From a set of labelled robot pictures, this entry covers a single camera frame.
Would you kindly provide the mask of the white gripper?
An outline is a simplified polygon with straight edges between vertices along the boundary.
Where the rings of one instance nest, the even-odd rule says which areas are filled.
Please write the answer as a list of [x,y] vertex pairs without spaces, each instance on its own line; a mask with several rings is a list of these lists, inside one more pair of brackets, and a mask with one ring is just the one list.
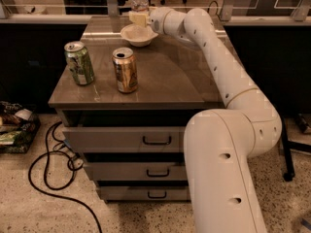
[[147,27],[150,23],[155,33],[166,34],[165,21],[170,12],[171,9],[168,7],[153,8],[150,12],[150,16],[145,12],[140,13],[130,11],[129,20],[142,27]]

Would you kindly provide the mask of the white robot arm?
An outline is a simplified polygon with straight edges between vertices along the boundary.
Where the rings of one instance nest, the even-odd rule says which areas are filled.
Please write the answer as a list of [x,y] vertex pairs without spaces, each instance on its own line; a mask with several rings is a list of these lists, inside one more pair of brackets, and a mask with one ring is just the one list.
[[224,103],[197,113],[184,134],[184,156],[196,233],[267,233],[247,159],[278,143],[274,106],[219,39],[209,14],[152,8],[129,14],[141,26],[198,46]]

